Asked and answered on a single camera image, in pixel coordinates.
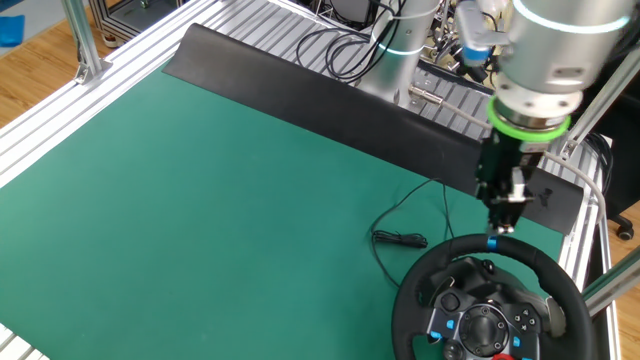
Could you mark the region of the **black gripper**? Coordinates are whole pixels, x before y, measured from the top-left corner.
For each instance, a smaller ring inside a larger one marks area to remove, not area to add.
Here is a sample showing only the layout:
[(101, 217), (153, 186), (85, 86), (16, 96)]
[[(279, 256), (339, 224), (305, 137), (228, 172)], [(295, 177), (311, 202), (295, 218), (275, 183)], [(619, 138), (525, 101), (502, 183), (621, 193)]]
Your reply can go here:
[(516, 139), (496, 128), (481, 142), (475, 171), (476, 197), (489, 201), (488, 225), (492, 233), (515, 231), (526, 204), (534, 199), (528, 182), (544, 151), (544, 142)]

